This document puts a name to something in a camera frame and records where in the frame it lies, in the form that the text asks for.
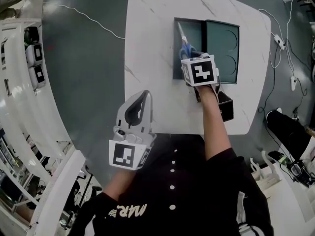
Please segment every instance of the white table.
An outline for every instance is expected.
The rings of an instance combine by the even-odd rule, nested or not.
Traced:
[[[246,134],[265,81],[270,19],[235,0],[128,0],[125,99],[141,90],[153,96],[153,132],[203,134],[203,115],[184,81],[173,80],[174,17],[216,20],[240,26],[236,85],[222,85],[234,100],[228,134]]]

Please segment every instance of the scissors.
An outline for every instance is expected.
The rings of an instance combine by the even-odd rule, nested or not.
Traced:
[[[189,59],[189,58],[191,58],[191,52],[192,51],[196,52],[197,50],[196,50],[196,48],[194,48],[192,45],[190,45],[188,43],[187,38],[184,34],[183,28],[182,28],[180,23],[178,23],[178,28],[179,28],[179,32],[182,36],[182,41],[183,41],[182,48],[179,51],[179,58],[181,60],[182,59]]]

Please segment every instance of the black shirt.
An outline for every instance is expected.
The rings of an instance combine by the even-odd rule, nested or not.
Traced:
[[[118,202],[101,193],[83,204],[71,236],[93,235],[85,234],[87,226],[97,236],[158,231],[240,235],[240,192],[245,194],[246,223],[273,235],[267,200],[233,149],[206,161],[200,136],[172,135],[160,136],[151,154],[158,158],[146,162]]]

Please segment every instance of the forearm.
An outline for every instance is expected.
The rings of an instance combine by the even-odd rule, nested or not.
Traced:
[[[103,192],[110,196],[112,199],[118,201],[118,198],[123,194],[131,185],[135,171],[121,170],[108,183]]]
[[[217,99],[210,89],[201,94],[206,159],[231,147]]]

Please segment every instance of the blue scissors handle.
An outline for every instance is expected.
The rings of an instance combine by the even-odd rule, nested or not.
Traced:
[[[197,51],[196,48],[194,48],[189,43],[187,45],[183,44],[182,48],[179,51],[179,58],[182,59],[189,59],[191,58],[191,52]]]

